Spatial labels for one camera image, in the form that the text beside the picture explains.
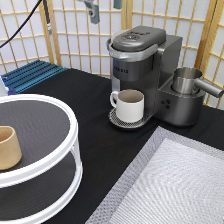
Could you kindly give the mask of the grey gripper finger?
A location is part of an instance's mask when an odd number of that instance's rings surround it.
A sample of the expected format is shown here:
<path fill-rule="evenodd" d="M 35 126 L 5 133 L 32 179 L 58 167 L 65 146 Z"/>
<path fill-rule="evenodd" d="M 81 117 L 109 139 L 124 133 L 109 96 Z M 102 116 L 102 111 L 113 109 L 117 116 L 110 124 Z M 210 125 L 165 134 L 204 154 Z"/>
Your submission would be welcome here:
<path fill-rule="evenodd" d="M 122 0 L 114 0 L 113 7 L 115 9 L 121 9 L 122 8 Z"/>
<path fill-rule="evenodd" d="M 84 0 L 84 4 L 88 8 L 91 22 L 93 24 L 98 24 L 100 22 L 99 6 L 94 4 L 94 0 Z"/>

